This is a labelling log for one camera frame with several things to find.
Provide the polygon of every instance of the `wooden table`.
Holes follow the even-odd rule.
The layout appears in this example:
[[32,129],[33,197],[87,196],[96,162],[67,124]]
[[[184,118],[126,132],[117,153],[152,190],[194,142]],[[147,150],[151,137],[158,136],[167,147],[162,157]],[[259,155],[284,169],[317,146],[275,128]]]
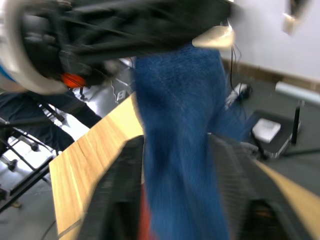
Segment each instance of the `wooden table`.
[[[75,239],[97,180],[111,165],[124,142],[143,134],[132,99],[127,98],[50,163],[61,240]],[[266,165],[258,165],[273,178],[310,234],[319,240],[320,198]]]

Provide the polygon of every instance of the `white cylinder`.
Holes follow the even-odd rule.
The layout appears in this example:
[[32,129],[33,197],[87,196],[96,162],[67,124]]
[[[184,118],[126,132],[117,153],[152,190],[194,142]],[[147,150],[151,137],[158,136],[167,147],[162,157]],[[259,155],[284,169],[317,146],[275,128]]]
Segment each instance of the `white cylinder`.
[[320,106],[320,93],[316,91],[307,90],[282,81],[275,85],[275,91]]

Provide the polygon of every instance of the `denim leg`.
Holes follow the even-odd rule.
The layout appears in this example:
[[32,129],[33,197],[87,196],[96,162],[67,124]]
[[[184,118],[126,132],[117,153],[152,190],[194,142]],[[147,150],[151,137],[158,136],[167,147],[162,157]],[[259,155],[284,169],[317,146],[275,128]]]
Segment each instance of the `denim leg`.
[[44,101],[67,114],[71,114],[89,129],[101,120],[101,117],[95,114],[85,102],[77,99],[72,91],[59,95],[39,95],[34,92],[27,94],[36,100]]
[[187,45],[138,57],[135,82],[152,229],[159,240],[229,240],[207,135],[237,128],[219,52]]
[[[25,93],[9,93],[0,95],[0,117],[13,123],[18,120],[39,120],[47,116],[38,107],[38,103]],[[24,126],[20,129],[57,151],[63,151],[74,142],[69,134],[51,121],[48,121],[48,124]]]

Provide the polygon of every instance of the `white wall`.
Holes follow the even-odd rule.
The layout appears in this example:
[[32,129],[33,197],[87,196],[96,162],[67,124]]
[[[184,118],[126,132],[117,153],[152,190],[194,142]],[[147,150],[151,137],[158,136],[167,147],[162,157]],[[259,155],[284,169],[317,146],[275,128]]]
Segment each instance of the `white wall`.
[[[235,0],[242,17],[231,21],[241,62],[320,82],[320,0],[307,9],[293,36],[282,31],[287,0]],[[230,51],[221,51],[230,59]]]

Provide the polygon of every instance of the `person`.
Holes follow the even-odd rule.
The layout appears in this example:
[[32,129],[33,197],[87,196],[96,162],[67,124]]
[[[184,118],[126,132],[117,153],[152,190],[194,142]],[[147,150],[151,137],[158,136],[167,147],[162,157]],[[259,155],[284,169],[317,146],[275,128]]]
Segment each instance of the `person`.
[[145,144],[143,167],[158,240],[229,240],[208,133],[241,140],[246,122],[226,109],[227,78],[217,50],[188,44],[135,62]]
[[[1,94],[0,118],[9,123],[44,119],[47,116],[39,107],[39,102],[45,102],[73,115],[88,128],[101,120],[100,116],[95,114],[85,102],[77,99],[71,91],[57,95],[40,95],[31,91]],[[63,151],[74,142],[68,133],[51,121],[48,121],[48,124],[24,126],[20,129],[56,151]]]

